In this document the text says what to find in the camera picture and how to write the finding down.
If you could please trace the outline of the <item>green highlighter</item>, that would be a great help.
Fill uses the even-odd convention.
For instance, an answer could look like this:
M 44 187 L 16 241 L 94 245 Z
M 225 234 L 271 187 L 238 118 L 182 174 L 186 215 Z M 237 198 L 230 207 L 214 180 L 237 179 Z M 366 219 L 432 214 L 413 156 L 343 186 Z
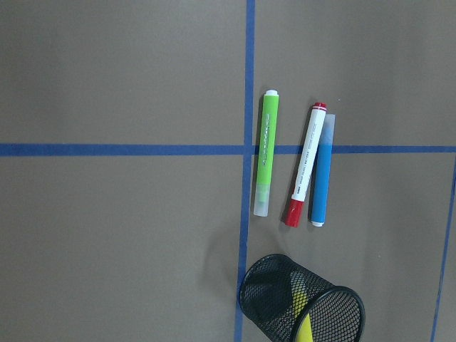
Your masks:
M 267 217 L 269 213 L 269 196 L 274 163 L 276 125 L 279 112 L 279 93 L 277 90 L 270 89 L 265 92 L 261 108 L 261 129 L 256 169 L 254 215 L 258 217 Z

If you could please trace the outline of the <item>red white marker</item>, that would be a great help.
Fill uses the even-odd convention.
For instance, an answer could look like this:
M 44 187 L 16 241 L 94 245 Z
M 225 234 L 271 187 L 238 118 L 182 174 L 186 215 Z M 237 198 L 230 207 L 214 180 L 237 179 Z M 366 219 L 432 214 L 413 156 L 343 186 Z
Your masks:
M 291 195 L 285 218 L 285 225 L 289 227 L 297 228 L 299 226 L 326 112 L 327 107 L 325 103 L 318 102 L 314 103 L 312 106 L 299 166 L 296 173 L 294 191 Z

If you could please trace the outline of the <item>blue highlighter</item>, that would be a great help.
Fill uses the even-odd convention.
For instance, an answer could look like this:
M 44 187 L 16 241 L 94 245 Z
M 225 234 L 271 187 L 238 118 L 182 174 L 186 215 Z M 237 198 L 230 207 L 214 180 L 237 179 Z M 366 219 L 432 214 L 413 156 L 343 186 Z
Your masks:
M 309 218 L 314 227 L 322 227 L 326 222 L 335 125 L 336 115 L 326 114 L 318 142 L 316 169 L 313 177 L 311 213 Z

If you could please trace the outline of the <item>black mesh pen cup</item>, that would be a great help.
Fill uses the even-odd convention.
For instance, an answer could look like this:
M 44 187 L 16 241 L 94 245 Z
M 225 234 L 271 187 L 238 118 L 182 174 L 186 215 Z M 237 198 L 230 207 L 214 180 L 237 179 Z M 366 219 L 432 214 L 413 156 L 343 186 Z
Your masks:
M 359 341 L 365 309 L 359 295 L 283 254 L 261 258 L 246 273 L 239 305 L 271 341 Z

